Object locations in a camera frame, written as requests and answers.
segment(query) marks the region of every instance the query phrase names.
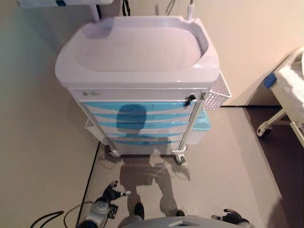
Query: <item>gray floor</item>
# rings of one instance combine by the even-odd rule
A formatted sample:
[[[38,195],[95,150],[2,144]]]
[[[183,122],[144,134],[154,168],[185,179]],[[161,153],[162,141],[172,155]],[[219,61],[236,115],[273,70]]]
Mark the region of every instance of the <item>gray floor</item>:
[[[119,190],[132,191],[129,198],[115,202],[119,210],[108,227],[117,227],[133,213],[138,201],[145,206],[147,219],[171,216],[176,209],[209,218],[222,214],[224,208],[232,208],[259,228],[285,228],[287,223],[289,227],[301,227],[299,215],[303,208],[297,203],[297,208],[292,209],[290,203],[303,200],[303,148],[288,127],[274,131],[269,140],[260,141],[255,135],[256,125],[275,111],[209,111],[212,128],[200,144],[189,146],[184,166],[176,165],[172,157],[156,154],[114,159],[100,149],[86,200],[97,199],[114,180],[119,180]],[[279,152],[282,144],[285,149],[292,148],[289,153],[295,155]],[[287,186],[281,184],[284,178],[289,180],[285,182]],[[89,209],[89,205],[84,206],[81,219]]]

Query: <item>side basket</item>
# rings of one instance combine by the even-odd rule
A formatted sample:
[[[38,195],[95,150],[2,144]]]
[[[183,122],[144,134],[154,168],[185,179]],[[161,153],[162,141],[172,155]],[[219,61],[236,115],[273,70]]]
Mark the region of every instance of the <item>side basket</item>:
[[[230,97],[230,90],[222,75],[222,72],[220,72],[217,81],[210,89],[203,107],[206,109],[219,108]]]

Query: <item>medical cart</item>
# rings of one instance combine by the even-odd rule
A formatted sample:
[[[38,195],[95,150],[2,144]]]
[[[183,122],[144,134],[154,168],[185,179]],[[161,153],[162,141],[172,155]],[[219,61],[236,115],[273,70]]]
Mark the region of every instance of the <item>medical cart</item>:
[[[186,144],[210,129],[203,108],[230,97],[218,60],[199,19],[115,17],[80,28],[56,75],[114,157],[171,154],[183,163]]]

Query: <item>cart wheel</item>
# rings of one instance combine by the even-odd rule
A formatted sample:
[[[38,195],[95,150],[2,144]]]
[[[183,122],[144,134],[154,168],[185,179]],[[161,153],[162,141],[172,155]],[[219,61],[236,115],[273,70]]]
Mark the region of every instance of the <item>cart wheel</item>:
[[[182,165],[183,163],[186,162],[184,154],[177,154],[177,155],[174,156],[174,158],[175,158],[175,161],[178,165]]]
[[[109,155],[111,155],[114,158],[121,157],[121,154],[119,154],[117,151],[112,151],[109,145],[104,146],[104,152],[109,153]]]
[[[263,122],[257,129],[256,134],[259,138],[265,138],[272,132],[272,127]]]

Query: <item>beige wall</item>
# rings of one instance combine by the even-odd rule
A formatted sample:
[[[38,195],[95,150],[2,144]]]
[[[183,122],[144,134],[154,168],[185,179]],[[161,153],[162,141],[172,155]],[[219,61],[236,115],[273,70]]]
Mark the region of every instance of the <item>beige wall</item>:
[[[57,52],[88,9],[15,7],[0,7],[0,226],[25,228],[81,202],[97,142],[54,73]],[[46,227],[63,227],[62,218]]]
[[[169,0],[129,0],[132,15],[164,15]],[[176,0],[171,15],[185,15]],[[195,0],[233,97],[227,105],[275,105],[263,78],[289,51],[304,45],[303,0]]]

